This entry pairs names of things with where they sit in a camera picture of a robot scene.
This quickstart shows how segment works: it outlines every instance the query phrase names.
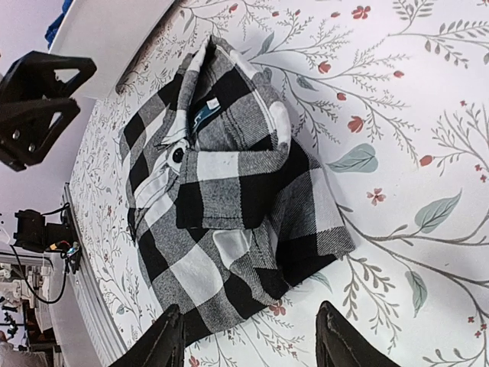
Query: cable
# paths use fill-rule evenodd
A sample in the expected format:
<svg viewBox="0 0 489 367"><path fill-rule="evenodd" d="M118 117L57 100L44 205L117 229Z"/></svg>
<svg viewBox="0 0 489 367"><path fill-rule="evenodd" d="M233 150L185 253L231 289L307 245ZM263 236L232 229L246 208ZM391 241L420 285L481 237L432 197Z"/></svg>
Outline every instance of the cable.
<svg viewBox="0 0 489 367"><path fill-rule="evenodd" d="M63 276L63 286L61 287L60 295L58 296L58 298L56 300L44 300L44 299L42 299L41 297L39 297L36 294L36 291L29 284L28 279L25 276L24 271L22 270L22 263L21 263L21 259L18 257L17 250L15 249L15 247L13 245L10 245L10 247L12 248L12 251L14 252L15 257L17 259L17 263L18 263L19 267L21 268L21 273L22 273L22 277L23 277L23 279L25 281L25 284L28 286L29 291L31 291L31 293L34 295L34 297L36 297L37 300L39 300L43 304L56 304L57 302L59 302L60 299L61 299L61 297L63 296L64 288L66 286L66 278L67 278L67 275L68 275L68 271L70 269L69 268L69 265L68 265L68 261L65 261L64 276Z"/></svg>
<svg viewBox="0 0 489 367"><path fill-rule="evenodd" d="M42 216L52 216L53 214L58 214L60 212L63 212L64 210L68 209L69 207L70 207L70 203L66 203L62 207L60 207L59 209L54 210L53 212L48 212L48 213L44 213L41 215Z"/></svg>

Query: white wall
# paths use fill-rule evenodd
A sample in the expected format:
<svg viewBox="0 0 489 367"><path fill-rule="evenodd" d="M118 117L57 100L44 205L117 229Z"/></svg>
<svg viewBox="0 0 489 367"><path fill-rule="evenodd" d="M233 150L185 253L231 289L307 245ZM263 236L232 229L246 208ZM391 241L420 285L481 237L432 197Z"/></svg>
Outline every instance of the white wall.
<svg viewBox="0 0 489 367"><path fill-rule="evenodd" d="M63 0L0 0L0 73L31 50L47 51L44 35L61 13L62 4ZM78 103L82 112L44 163L21 173L0 164L0 213L5 222L11 222L13 213L20 209L42 212L59 205L93 108L89 99L78 99Z"/></svg>

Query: folded shirt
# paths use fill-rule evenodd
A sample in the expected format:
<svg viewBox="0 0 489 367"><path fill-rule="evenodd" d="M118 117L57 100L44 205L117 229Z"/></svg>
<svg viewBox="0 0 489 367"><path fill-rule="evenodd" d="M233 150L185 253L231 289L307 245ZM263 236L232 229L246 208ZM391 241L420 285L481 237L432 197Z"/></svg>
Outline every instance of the folded shirt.
<svg viewBox="0 0 489 367"><path fill-rule="evenodd" d="M188 343L354 249L278 93L223 39L185 58L120 150L142 274L162 309L180 306Z"/></svg>

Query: black bracket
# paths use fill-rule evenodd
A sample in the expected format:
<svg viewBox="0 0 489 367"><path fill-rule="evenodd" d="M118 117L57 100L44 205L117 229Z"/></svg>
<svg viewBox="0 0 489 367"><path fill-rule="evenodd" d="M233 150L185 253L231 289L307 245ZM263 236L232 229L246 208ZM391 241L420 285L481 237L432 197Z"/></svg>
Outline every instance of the black bracket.
<svg viewBox="0 0 489 367"><path fill-rule="evenodd" d="M68 82L57 70L78 70ZM0 161L14 171L39 164L79 114L69 98L90 79L89 58L60 57L32 51L14 62L0 82Z"/></svg>
<svg viewBox="0 0 489 367"><path fill-rule="evenodd" d="M14 246L37 253L59 252L75 274L79 270L82 248L74 228L70 205L65 204L48 215L56 213L61 213L61 223L48 223L44 214L32 209L16 212L18 222Z"/></svg>

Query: green leaf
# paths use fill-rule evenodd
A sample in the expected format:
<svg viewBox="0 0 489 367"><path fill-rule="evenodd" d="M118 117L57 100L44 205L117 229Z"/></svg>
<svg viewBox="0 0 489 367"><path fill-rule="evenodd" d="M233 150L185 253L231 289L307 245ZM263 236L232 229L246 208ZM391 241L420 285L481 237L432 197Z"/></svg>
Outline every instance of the green leaf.
<svg viewBox="0 0 489 367"><path fill-rule="evenodd" d="M447 29L447 32L450 32L453 27L455 26L455 22L453 21L450 25L449 25L449 29Z"/></svg>
<svg viewBox="0 0 489 367"><path fill-rule="evenodd" d="M125 312L125 307L124 305L122 304L121 306L119 306L119 308L117 309L117 314L118 315L123 315Z"/></svg>
<svg viewBox="0 0 489 367"><path fill-rule="evenodd" d="M263 70L263 75L265 76L265 78L271 82L272 80L272 70L270 67L265 67L265 69Z"/></svg>
<svg viewBox="0 0 489 367"><path fill-rule="evenodd" d="M361 172L369 174L377 170L379 162L375 157L374 147L365 143L356 146L336 162L327 165L331 171L336 173Z"/></svg>
<svg viewBox="0 0 489 367"><path fill-rule="evenodd" d="M310 278L313 281L318 281L319 283L321 283L322 285L324 285L326 288L328 288L331 293L333 293L333 289L331 288L331 284L329 283L328 278L324 274L322 274L322 273L315 273L315 274L311 275Z"/></svg>
<svg viewBox="0 0 489 367"><path fill-rule="evenodd" d="M190 18L189 18L189 20L188 20L188 21L186 21L186 23L185 23L185 27L183 28L183 33L185 33L187 29L189 29L189 27L190 27L190 25L192 24L192 21L193 21L193 19L194 19L195 17L196 17L196 16L195 16L193 13L191 13L191 14L190 14Z"/></svg>
<svg viewBox="0 0 489 367"><path fill-rule="evenodd" d="M458 204L460 196L461 191L454 197L436 200L421 208L414 217L414 222L421 228L421 232L430 233L442 224Z"/></svg>
<svg viewBox="0 0 489 367"><path fill-rule="evenodd" d="M272 42L274 41L274 37L275 37L275 32L272 32L267 38L265 38L265 41L263 41L263 43L261 44L261 50L258 53L258 55L262 55L268 51L270 45L272 45Z"/></svg>
<svg viewBox="0 0 489 367"><path fill-rule="evenodd" d="M299 84L299 86L303 87L304 89L311 89L317 91L317 89L314 88L313 85L309 83L309 81L302 75L299 75L297 77L297 84Z"/></svg>
<svg viewBox="0 0 489 367"><path fill-rule="evenodd" d="M460 359L464 359L464 357L461 356L460 351L456 348L453 349L453 354L455 354Z"/></svg>
<svg viewBox="0 0 489 367"><path fill-rule="evenodd" d="M411 241L408 241L407 239L401 239L401 241L406 243L409 246L414 246L414 244Z"/></svg>
<svg viewBox="0 0 489 367"><path fill-rule="evenodd" d="M392 232L392 234L396 233L396 232L399 232L399 231L403 231L404 229L407 228L407 224L403 224L401 227L397 227L394 232Z"/></svg>
<svg viewBox="0 0 489 367"><path fill-rule="evenodd" d="M413 290L414 317L416 317L426 302L428 290L424 280L415 271L406 271L406 278Z"/></svg>

